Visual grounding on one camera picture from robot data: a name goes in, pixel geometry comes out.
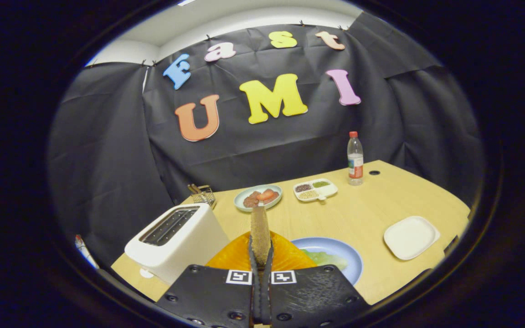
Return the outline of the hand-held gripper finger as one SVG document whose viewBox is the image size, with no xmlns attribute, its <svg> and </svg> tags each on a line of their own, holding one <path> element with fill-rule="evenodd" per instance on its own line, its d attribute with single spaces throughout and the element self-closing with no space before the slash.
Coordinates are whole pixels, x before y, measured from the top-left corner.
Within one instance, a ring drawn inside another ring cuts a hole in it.
<svg viewBox="0 0 525 328">
<path fill-rule="evenodd" d="M 233 244 L 246 269 L 190 264 L 156 302 L 167 313 L 200 328 L 252 328 L 260 316 L 260 278 L 251 260 L 249 233 Z"/>
<path fill-rule="evenodd" d="M 354 286 L 363 271 L 356 249 L 329 237 L 302 237 L 293 243 L 319 263 L 265 274 L 262 315 L 272 328 L 337 328 L 369 311 Z"/>
</svg>

